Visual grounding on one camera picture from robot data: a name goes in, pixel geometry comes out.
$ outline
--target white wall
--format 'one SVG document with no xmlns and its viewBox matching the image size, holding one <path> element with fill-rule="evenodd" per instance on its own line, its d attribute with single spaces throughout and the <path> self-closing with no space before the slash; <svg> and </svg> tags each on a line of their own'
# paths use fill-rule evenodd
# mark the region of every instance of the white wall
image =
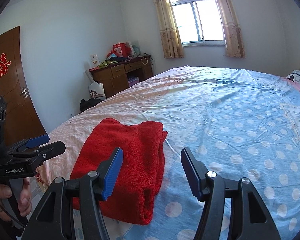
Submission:
<svg viewBox="0 0 300 240">
<path fill-rule="evenodd" d="M 164 59 L 153 0 L 120 1 L 127 38 L 138 40 L 142 52 L 152 55 L 155 74 L 183 65 L 245 68 L 281 76 L 295 69 L 287 64 L 286 38 L 275 0 L 233 0 L 245 59 L 225 57 L 225 47 L 217 46 L 185 47 L 183 59 Z"/>
<path fill-rule="evenodd" d="M 126 41 L 119 0 L 23 0 L 0 15 L 0 34 L 20 25 L 29 93 L 49 133 L 89 99 L 90 54 Z"/>
<path fill-rule="evenodd" d="M 288 68 L 300 68 L 300 9 L 294 0 L 275 0 L 284 28 Z"/>
</svg>

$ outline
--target red knit fabric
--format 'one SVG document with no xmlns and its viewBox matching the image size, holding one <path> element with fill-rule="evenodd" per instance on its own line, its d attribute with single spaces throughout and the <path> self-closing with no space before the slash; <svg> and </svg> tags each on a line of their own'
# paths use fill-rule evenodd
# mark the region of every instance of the red knit fabric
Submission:
<svg viewBox="0 0 300 240">
<path fill-rule="evenodd" d="M 154 196 L 163 177 L 163 141 L 167 136 L 160 122 L 123 125 L 106 118 L 84 143 L 70 179 L 81 178 L 107 160 L 115 147 L 123 150 L 123 163 L 112 195 L 100 201 L 102 214 L 132 224 L 147 225 L 152 220 Z M 79 209 L 78 199 L 74 208 Z"/>
</svg>

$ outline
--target desk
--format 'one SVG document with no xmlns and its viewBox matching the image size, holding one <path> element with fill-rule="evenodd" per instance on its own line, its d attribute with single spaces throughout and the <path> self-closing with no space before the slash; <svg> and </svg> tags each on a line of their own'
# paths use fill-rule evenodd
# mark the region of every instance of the desk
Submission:
<svg viewBox="0 0 300 240">
<path fill-rule="evenodd" d="M 138 77 L 139 82 L 142 82 L 153 76 L 150 56 L 110 64 L 105 68 L 92 70 L 91 74 L 96 82 L 103 83 L 107 98 L 129 88 L 128 78 L 130 77 Z"/>
</svg>

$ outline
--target screw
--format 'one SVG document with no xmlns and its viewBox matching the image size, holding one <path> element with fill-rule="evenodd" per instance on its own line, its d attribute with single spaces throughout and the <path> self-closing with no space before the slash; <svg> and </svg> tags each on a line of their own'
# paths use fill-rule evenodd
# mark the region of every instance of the screw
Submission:
<svg viewBox="0 0 300 240">
<path fill-rule="evenodd" d="M 248 179 L 248 178 L 246 178 L 246 177 L 242 178 L 241 181 L 242 181 L 242 183 L 244 183 L 244 184 L 249 184 L 249 183 L 250 183 L 250 179 Z"/>
<path fill-rule="evenodd" d="M 98 173 L 96 171 L 89 171 L 88 176 L 89 177 L 95 177 Z"/>
<path fill-rule="evenodd" d="M 63 178 L 62 177 L 56 177 L 55 179 L 54 179 L 54 182 L 55 183 L 60 183 L 60 182 L 62 182 L 63 181 Z"/>
<path fill-rule="evenodd" d="M 214 172 L 214 171 L 208 171 L 207 172 L 207 175 L 210 177 L 210 178 L 214 178 L 217 176 L 217 174 Z"/>
</svg>

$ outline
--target bed sheet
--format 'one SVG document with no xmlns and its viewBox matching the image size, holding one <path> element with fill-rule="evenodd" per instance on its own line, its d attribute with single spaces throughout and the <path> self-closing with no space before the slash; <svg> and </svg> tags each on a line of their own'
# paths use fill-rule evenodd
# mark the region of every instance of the bed sheet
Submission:
<svg viewBox="0 0 300 240">
<path fill-rule="evenodd" d="M 192 196 L 180 162 L 183 147 L 223 178 L 248 177 L 263 198 L 282 240 L 300 230 L 300 85 L 242 69 L 182 67 L 137 84 L 56 128 L 66 152 L 38 168 L 40 180 L 69 179 L 79 152 L 104 118 L 123 124 L 159 121 L 168 131 L 165 172 L 147 226 L 109 218 L 111 240 L 190 240 L 204 203 Z M 226 200 L 220 239 L 229 229 Z M 74 211 L 77 239 L 83 239 Z"/>
</svg>

